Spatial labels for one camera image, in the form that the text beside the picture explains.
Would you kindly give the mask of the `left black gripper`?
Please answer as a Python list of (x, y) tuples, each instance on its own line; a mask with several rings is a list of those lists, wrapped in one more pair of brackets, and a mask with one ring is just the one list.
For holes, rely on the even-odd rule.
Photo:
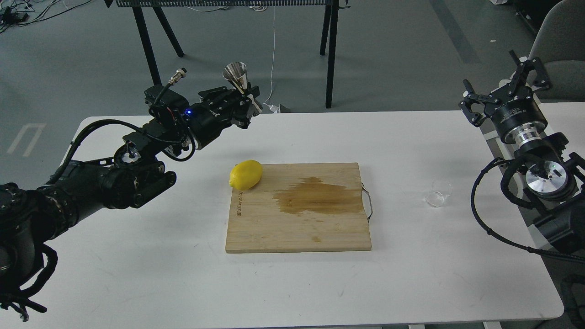
[(185, 110), (196, 150), (208, 146), (231, 126), (248, 129), (251, 119), (262, 111), (256, 99), (260, 94), (260, 88), (251, 85), (244, 94), (236, 88), (211, 88), (198, 92), (199, 102), (190, 104)]

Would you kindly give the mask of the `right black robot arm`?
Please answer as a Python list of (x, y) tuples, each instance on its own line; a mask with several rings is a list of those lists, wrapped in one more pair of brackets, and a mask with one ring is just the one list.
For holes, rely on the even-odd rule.
[[(583, 264), (576, 251), (584, 248), (584, 159), (577, 153), (562, 158), (568, 139), (563, 133), (542, 136), (548, 125), (537, 105), (535, 92), (552, 87), (539, 58), (510, 56), (516, 70), (510, 81), (489, 93), (477, 94), (468, 80), (460, 110), (475, 127), (490, 120), (501, 142), (514, 144), (512, 159), (494, 158), (480, 172), (470, 196), (472, 214), (485, 232), (504, 244), (554, 260)], [(535, 209), (533, 225), (553, 250), (524, 246), (504, 238), (489, 227), (476, 209), (476, 190), (491, 169), (504, 166), (500, 189), (507, 200), (525, 209)]]

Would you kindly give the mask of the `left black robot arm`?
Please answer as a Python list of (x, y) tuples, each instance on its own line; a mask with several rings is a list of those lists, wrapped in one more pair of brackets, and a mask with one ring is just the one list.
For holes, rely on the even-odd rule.
[[(1, 185), (1, 308), (12, 309), (27, 322), (28, 310), (45, 313), (31, 297), (46, 284), (58, 257), (47, 241), (65, 233), (103, 208), (140, 208), (175, 185), (177, 175), (157, 159), (159, 153), (185, 162), (231, 126), (247, 129), (262, 108), (260, 90), (247, 79), (246, 64), (223, 69), (231, 87), (199, 92), (199, 102), (171, 91), (186, 76), (178, 69), (166, 84), (145, 92), (152, 120), (137, 127), (117, 119), (100, 119), (84, 127), (48, 182), (35, 190), (15, 183)], [(121, 125), (131, 129), (110, 158), (74, 160), (81, 143), (97, 129)]]

